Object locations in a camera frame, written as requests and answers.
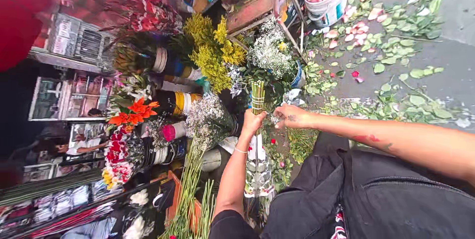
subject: bracelet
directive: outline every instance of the bracelet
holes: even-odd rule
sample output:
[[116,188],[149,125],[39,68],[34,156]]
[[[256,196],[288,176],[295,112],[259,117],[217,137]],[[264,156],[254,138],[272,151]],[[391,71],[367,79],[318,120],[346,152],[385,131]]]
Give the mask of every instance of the bracelet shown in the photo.
[[238,152],[241,152],[241,153],[247,153],[247,151],[241,151],[237,147],[234,148],[234,151],[238,151]]

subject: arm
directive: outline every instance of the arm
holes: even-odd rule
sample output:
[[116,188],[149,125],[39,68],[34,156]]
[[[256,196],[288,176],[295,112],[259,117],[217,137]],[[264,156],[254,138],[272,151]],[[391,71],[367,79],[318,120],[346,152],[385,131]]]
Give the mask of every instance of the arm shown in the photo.
[[419,123],[320,115],[290,105],[277,108],[274,115],[283,119],[277,128],[334,133],[475,186],[474,134]]
[[101,147],[104,147],[108,144],[108,142],[104,142],[100,145],[96,145],[96,146],[92,146],[92,147],[80,147],[77,149],[77,153],[86,153],[86,152],[90,152],[90,151],[94,151],[96,149],[99,149]]
[[252,109],[246,110],[244,125],[241,135],[237,140],[236,149],[229,158],[228,164],[226,164],[226,168],[224,168],[223,175],[221,176],[213,218],[225,210],[235,210],[239,214],[244,215],[242,199],[246,185],[247,150],[252,136],[261,126],[265,115],[266,112],[254,115]]

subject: orange lily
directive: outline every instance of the orange lily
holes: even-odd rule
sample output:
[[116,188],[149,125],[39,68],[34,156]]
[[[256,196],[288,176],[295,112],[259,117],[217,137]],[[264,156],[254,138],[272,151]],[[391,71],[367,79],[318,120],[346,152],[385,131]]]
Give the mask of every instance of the orange lily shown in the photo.
[[128,122],[135,125],[139,122],[143,122],[143,117],[140,114],[129,114]]
[[115,124],[116,126],[119,126],[121,125],[122,123],[127,123],[127,119],[128,119],[128,115],[121,112],[119,113],[118,116],[113,116],[111,117],[111,119],[109,120],[109,124]]
[[153,111],[151,108],[147,108],[145,112],[142,113],[143,118],[150,117],[151,115],[157,115],[157,112]]
[[151,102],[150,104],[147,105],[149,108],[156,108],[159,106],[158,102]]
[[147,106],[143,105],[144,99],[143,97],[140,98],[137,102],[135,102],[131,107],[128,107],[128,109],[134,111],[135,113],[141,114],[145,112]]

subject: pavement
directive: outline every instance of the pavement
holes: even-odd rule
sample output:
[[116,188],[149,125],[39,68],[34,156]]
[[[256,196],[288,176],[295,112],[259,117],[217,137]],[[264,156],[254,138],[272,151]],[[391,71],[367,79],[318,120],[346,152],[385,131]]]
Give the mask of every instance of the pavement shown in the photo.
[[[383,2],[385,5],[403,4],[408,0],[372,0],[373,4]],[[433,99],[447,101],[451,107],[462,106],[468,108],[475,114],[475,0],[443,0],[439,15],[443,18],[442,36],[438,41],[443,42],[418,42],[422,50],[414,57],[410,58],[408,67],[395,64],[386,66],[386,70],[375,75],[372,69],[372,62],[360,64],[356,70],[365,79],[358,84],[347,71],[346,76],[340,82],[332,94],[338,98],[360,97],[375,98],[374,91],[384,83],[389,82],[393,75],[408,73],[413,68],[425,68],[426,66],[442,66],[445,70],[422,79],[409,78],[407,83],[413,87],[424,87],[427,94]],[[382,27],[376,21],[369,22],[369,33],[378,33]],[[341,66],[355,61],[354,53],[344,52],[344,56],[338,59],[329,58],[323,63],[325,68],[330,68],[336,72],[337,67],[330,67],[328,64],[338,61]],[[365,54],[368,60],[375,58],[379,53]],[[310,101],[318,101],[319,97],[310,97]],[[447,124],[447,127],[465,130],[475,133],[475,123],[466,129],[455,124]]]

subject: hand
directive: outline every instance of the hand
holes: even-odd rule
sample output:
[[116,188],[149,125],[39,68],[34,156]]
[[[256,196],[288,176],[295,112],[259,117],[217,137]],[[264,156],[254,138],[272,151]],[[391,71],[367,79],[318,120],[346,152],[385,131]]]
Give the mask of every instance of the hand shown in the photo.
[[310,128],[310,113],[299,107],[284,103],[281,107],[276,108],[274,116],[280,118],[280,122],[276,124],[276,128],[282,129],[289,127],[294,129]]
[[262,120],[267,115],[267,112],[263,111],[259,115],[254,115],[252,109],[247,109],[244,113],[244,124],[242,126],[241,135],[252,136],[262,124]]

